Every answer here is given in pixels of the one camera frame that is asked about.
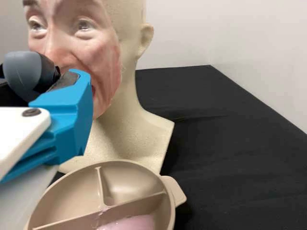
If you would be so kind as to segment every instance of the black screw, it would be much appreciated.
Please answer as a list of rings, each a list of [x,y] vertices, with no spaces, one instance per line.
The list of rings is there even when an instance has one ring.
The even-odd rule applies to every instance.
[[[23,112],[23,116],[36,116],[41,113],[42,111],[40,111],[39,109],[27,109]]]

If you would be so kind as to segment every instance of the blue device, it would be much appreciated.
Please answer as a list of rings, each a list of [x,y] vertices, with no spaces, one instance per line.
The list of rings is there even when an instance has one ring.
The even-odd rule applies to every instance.
[[[58,165],[74,156],[83,155],[93,120],[90,75],[70,69],[57,78],[47,92],[31,101],[29,107],[48,110],[51,125],[3,177],[0,184],[39,165]]]

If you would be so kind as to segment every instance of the pink substance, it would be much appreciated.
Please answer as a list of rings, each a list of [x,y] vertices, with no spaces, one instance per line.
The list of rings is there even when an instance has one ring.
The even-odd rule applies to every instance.
[[[135,216],[112,222],[97,230],[154,230],[154,219],[151,215]]]

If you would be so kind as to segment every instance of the beige plastic tray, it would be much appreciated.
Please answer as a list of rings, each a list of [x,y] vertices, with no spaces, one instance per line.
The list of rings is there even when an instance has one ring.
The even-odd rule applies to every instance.
[[[71,172],[50,186],[26,230],[95,230],[151,214],[155,230],[172,230],[186,201],[178,183],[132,161],[107,161]]]

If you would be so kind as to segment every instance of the mannequin face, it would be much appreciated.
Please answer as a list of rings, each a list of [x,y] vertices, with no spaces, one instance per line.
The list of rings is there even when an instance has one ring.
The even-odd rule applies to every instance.
[[[91,74],[94,118],[110,105],[120,84],[120,48],[102,0],[24,0],[28,44],[61,73]]]

